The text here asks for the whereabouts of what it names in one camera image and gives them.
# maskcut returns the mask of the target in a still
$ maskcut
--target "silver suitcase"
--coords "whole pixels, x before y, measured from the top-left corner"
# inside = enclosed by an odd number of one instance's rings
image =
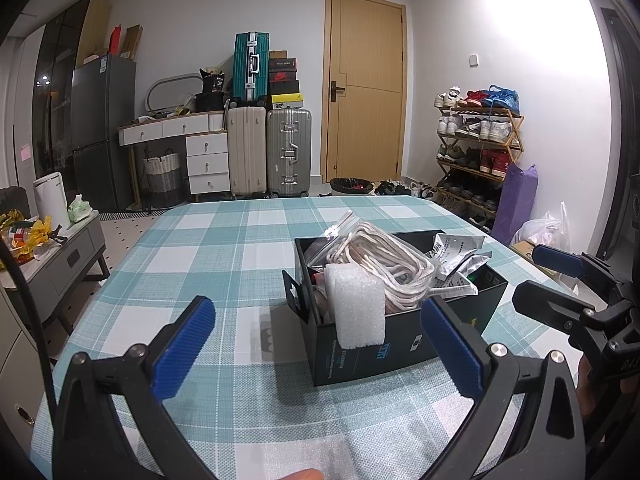
[[[251,106],[228,111],[229,180],[234,195],[267,191],[264,114],[264,108]]]
[[[267,113],[267,185],[272,198],[309,196],[311,113],[286,108]]]

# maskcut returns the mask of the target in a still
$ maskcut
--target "screw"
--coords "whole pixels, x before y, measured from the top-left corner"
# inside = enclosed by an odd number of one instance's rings
[[[146,354],[146,345],[137,344],[129,348],[129,355],[132,357],[142,357]]]
[[[560,363],[564,362],[564,355],[559,350],[553,350],[551,352],[551,360],[553,362],[555,362],[555,363],[560,364]]]
[[[491,345],[491,353],[496,357],[504,357],[507,355],[507,347],[502,343],[494,343]]]
[[[78,353],[74,354],[74,356],[71,358],[71,360],[74,362],[75,365],[81,365],[81,364],[84,364],[84,362],[88,358],[89,358],[89,356],[85,352],[78,352]]]

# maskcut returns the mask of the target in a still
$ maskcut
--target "teal and white tablecloth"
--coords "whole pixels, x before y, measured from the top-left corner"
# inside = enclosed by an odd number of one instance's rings
[[[216,327],[180,392],[164,405],[221,480],[270,480],[308,467],[328,479],[420,478],[471,406],[440,361],[314,387],[298,318],[286,305],[282,269],[293,272],[293,239],[320,235],[348,208],[388,232],[481,233],[441,207],[407,196],[178,207],[140,238],[88,307],[54,370],[56,394],[75,352],[111,357],[148,343],[201,294],[216,306]],[[491,238],[485,247],[493,251],[490,265],[509,285],[484,338],[521,355],[559,348],[575,373],[579,354],[566,337],[520,316],[510,301],[524,280],[555,284]],[[114,401],[140,462],[158,470],[126,403]],[[518,410],[517,399],[512,404],[504,431]],[[48,478],[51,439],[43,402],[31,459]],[[499,452],[496,444],[488,460]]]

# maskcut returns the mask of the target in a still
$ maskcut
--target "stack of boxes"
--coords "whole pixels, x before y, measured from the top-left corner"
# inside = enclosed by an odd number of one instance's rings
[[[286,50],[269,51],[269,94],[274,110],[303,107],[297,69],[296,58],[287,57]]]

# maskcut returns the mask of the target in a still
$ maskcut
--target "shoelace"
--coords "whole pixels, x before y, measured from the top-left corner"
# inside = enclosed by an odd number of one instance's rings
[[[424,254],[364,220],[327,254],[327,262],[356,263],[382,280],[387,314],[414,309],[430,290],[435,272]]]

